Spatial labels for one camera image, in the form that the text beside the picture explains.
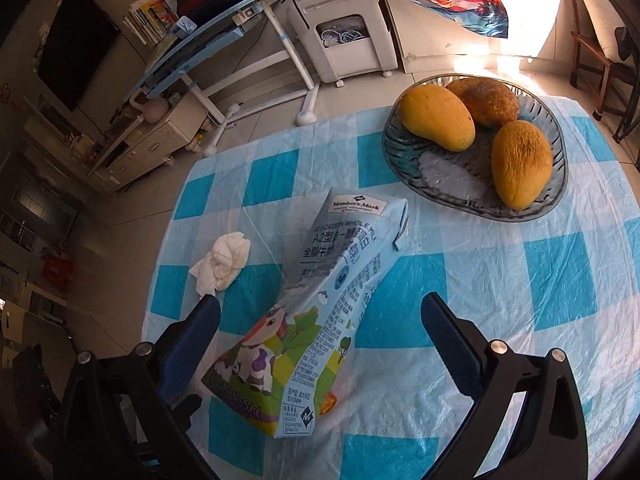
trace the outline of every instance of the screw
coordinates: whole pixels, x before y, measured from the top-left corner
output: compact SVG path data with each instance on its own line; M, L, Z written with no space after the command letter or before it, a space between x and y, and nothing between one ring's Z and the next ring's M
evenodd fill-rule
M91 360L91 352L85 350L84 352L80 352L78 354L78 362L81 365L87 364Z
M148 342L145 341L143 343L139 343L136 346L135 352L139 356L145 356L145 355L151 354L151 351L153 349L154 349L154 346L151 343L148 343Z
M566 354L559 348L554 348L551 351L551 357L561 363L566 359Z
M508 349L509 347L504 341L500 341L499 339L491 341L491 350L493 350L497 354L506 354Z

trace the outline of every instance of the cartoon tree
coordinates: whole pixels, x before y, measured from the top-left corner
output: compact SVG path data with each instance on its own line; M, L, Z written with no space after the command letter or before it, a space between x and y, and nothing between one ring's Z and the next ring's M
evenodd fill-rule
M318 308L313 306L308 312L293 317L295 325L293 334L289 337L289 341L293 341L297 336L308 328L313 327L318 320Z
M347 350L349 349L349 346L351 346L350 337L343 337L342 339L340 339L340 357L338 358L338 364L340 364L340 361L344 359L344 356L346 355Z

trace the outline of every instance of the sunlight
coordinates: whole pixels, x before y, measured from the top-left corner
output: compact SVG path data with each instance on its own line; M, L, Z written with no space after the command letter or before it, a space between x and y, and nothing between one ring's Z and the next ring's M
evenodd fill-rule
M502 0L509 15L509 38L500 41L500 52L514 56L538 56L551 33L560 0Z
M535 95L546 95L546 92L538 86L529 76L520 71L520 63L523 58L517 56L500 56L497 60L498 77L516 83Z
M491 49L487 43L482 44L467 44L465 45L465 54L471 54L472 56L488 56L491 54Z
M453 62L453 70L461 74L492 76L493 74L484 68L485 63L484 56L457 56Z

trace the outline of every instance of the mango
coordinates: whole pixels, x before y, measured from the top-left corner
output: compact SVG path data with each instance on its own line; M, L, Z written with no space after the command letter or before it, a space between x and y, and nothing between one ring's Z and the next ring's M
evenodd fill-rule
M438 85L409 88L400 99L398 114L412 134L436 142L451 152L462 152L474 142L471 114L453 92Z
M508 86L490 77L467 77L447 85L465 104L474 121L498 129L515 121L520 113L518 99Z
M553 156L545 135L527 121L500 128L491 149L495 189L504 205L521 211L540 195L551 178Z

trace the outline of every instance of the crumpled tissue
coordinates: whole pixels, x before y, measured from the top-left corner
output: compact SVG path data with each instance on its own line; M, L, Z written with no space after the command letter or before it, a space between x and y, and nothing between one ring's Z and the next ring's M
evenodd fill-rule
M249 258L251 241L241 232L222 235L213 244L213 248L195 264L189 273L196 277L196 291L202 297L205 294L216 295L217 290L225 290L244 269Z

